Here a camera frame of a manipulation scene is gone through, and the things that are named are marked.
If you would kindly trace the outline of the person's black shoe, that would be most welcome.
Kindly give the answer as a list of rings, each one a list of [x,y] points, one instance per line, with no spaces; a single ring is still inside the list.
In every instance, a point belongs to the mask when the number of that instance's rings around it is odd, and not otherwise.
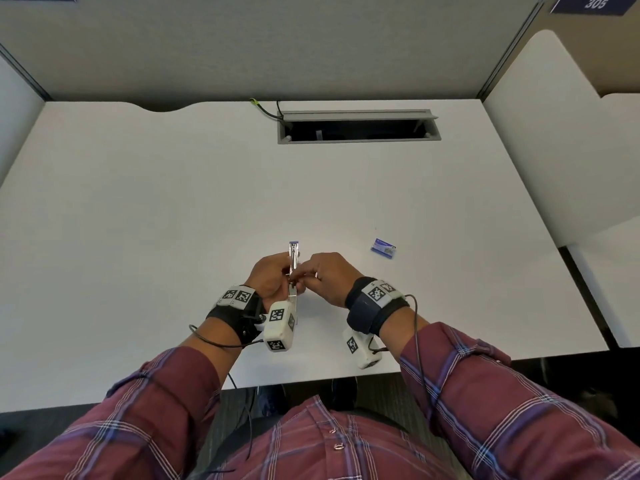
[[[334,378],[321,384],[319,396],[329,410],[352,411],[356,409],[358,382],[356,377]]]
[[[257,388],[257,401],[262,417],[283,416],[290,409],[283,385],[268,385]]]

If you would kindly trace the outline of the silver stapler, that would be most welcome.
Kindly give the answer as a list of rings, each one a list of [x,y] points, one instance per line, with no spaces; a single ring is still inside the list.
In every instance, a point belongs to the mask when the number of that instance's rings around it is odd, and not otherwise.
[[[298,259],[300,257],[300,245],[298,241],[290,241],[289,243],[289,256],[290,256],[290,270],[289,270],[289,290],[288,290],[288,300],[291,302],[291,310],[294,316],[294,324],[298,325],[298,313],[297,313],[297,297],[298,297],[298,289],[297,285],[291,281],[291,275],[295,271],[298,266]]]

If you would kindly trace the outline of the maroon plaid shirt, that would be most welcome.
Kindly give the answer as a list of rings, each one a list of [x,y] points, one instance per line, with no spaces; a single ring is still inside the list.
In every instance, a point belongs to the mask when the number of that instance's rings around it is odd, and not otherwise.
[[[314,396],[281,417],[255,419],[244,445],[231,435],[206,480],[457,480],[418,439],[380,419],[329,410]]]

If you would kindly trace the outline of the person's left forearm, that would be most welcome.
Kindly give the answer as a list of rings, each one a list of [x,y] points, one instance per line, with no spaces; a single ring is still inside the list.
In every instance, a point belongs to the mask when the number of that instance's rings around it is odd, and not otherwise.
[[[236,332],[220,319],[208,318],[197,333],[117,382],[0,480],[183,480],[241,351]]]

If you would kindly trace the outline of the person's left hand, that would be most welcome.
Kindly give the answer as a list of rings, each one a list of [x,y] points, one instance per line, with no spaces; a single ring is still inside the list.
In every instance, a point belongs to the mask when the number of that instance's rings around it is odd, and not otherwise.
[[[272,304],[283,301],[287,298],[274,298],[276,288],[276,270],[273,263],[273,255],[261,258],[252,268],[244,286],[256,291],[262,300],[265,310],[269,310]]]

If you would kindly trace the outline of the white neighbouring desk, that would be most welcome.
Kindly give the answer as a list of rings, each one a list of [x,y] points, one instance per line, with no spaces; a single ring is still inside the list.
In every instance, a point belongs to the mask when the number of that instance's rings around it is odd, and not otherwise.
[[[640,347],[640,217],[567,248],[617,344]]]

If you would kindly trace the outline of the dark blue right wristband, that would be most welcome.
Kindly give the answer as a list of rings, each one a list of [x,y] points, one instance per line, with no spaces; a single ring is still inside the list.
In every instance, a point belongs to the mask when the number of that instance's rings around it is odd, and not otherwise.
[[[382,325],[396,311],[409,307],[406,297],[393,285],[370,276],[356,279],[345,301],[348,326],[364,335],[380,336]]]

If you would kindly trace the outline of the white desk divider panel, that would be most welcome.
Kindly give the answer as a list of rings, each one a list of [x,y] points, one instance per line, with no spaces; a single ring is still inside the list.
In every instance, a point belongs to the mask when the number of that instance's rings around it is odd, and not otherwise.
[[[18,69],[0,53],[0,186],[44,104]]]
[[[557,247],[640,216],[640,154],[553,31],[484,107]]]

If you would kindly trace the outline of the person's right forearm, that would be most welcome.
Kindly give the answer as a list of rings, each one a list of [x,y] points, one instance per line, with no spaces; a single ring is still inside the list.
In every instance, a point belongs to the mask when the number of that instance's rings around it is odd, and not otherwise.
[[[380,338],[428,427],[475,480],[640,480],[640,447],[509,366],[486,342],[411,308]]]

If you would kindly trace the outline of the person's right hand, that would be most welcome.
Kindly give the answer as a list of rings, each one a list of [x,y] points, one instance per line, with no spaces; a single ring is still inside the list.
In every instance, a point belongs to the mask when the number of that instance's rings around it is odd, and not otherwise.
[[[333,306],[346,308],[350,291],[355,282],[364,275],[338,252],[320,252],[313,255],[323,256],[321,270],[317,274],[323,282],[323,294],[318,296]]]

